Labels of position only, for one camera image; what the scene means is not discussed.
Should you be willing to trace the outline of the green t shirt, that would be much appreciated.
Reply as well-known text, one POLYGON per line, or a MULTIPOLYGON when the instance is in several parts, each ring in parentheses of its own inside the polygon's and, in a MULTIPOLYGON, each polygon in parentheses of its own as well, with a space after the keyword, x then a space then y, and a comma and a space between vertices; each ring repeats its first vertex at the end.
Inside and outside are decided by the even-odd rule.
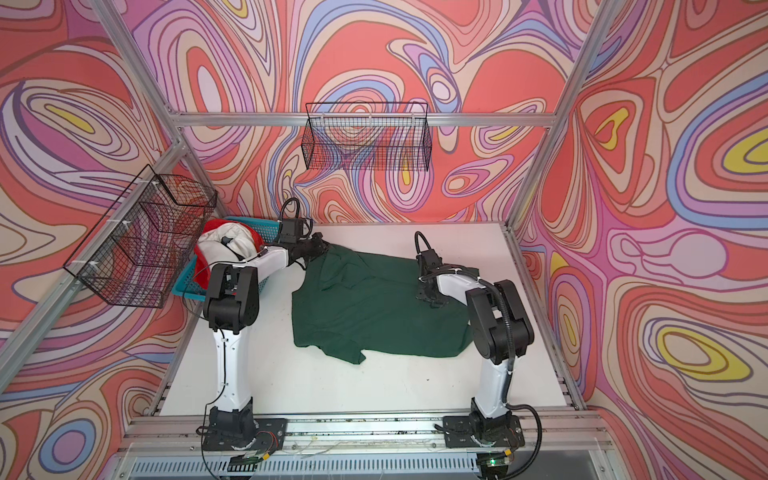
POLYGON ((363 253, 339 245, 311 260, 292 293, 294 345, 316 347, 353 365, 366 351, 452 358, 472 344, 464 304, 434 306, 417 298, 414 259, 363 253))

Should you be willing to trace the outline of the teal plastic laundry basket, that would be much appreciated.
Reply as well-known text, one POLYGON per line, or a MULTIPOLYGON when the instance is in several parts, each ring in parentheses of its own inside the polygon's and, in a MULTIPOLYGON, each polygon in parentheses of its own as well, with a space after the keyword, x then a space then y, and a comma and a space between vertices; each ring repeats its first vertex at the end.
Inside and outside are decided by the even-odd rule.
MULTIPOLYGON (((258 232, 265 241, 274 240, 278 234, 279 223, 276 220, 237 216, 225 217, 225 220, 247 225, 258 232)), ((192 254, 190 261, 179 274, 171 292, 173 295, 181 298, 202 302, 205 300, 206 290, 201 288, 195 281, 200 275, 196 263, 197 256, 192 254)))

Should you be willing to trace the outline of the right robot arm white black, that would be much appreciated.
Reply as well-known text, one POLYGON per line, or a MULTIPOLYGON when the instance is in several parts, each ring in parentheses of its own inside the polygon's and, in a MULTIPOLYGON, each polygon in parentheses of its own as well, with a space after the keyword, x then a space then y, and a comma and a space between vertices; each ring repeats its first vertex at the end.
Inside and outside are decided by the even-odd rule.
POLYGON ((414 244, 420 270, 418 298, 432 306, 443 306, 450 299, 463 304, 472 342, 484 359, 469 413, 443 417, 436 430, 448 448, 503 448, 510 453, 523 447, 518 414, 532 415, 537 435, 542 434, 543 425, 534 407, 508 400, 515 361, 535 341, 515 283, 491 282, 463 265, 444 262, 420 231, 414 234, 414 244))

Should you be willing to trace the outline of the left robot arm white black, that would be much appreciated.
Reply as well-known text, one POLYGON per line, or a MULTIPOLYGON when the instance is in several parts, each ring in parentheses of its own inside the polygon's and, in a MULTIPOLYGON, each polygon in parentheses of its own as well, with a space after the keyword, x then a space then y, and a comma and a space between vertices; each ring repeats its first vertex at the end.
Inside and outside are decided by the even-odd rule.
POLYGON ((198 271, 193 281, 206 289, 202 318, 213 334, 217 358, 218 393, 204 407, 198 429, 201 447, 209 451, 252 448, 260 434, 253 416, 253 396, 247 375, 249 335, 260 313, 259 285, 295 264, 308 264, 323 255, 328 244, 314 231, 314 221, 285 215, 277 234, 268 238, 240 220, 208 221, 197 240, 198 271))

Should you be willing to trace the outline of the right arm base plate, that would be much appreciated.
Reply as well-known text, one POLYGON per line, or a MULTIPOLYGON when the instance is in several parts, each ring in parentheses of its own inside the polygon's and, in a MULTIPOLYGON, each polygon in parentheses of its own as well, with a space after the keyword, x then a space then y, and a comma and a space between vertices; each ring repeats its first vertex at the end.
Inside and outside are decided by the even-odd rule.
POLYGON ((444 416, 434 427, 443 434, 448 448, 516 450, 526 444, 520 420, 510 411, 497 418, 485 418, 475 412, 466 416, 444 416))

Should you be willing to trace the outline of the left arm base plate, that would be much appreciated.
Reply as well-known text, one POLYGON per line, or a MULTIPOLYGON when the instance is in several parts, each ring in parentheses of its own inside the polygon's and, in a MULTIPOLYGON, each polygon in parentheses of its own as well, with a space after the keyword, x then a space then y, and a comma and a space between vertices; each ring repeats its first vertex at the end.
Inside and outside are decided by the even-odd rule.
POLYGON ((283 448, 288 426, 286 418, 256 419, 253 427, 232 430, 224 427, 199 426, 196 433, 202 438, 202 448, 208 452, 274 453, 283 448))

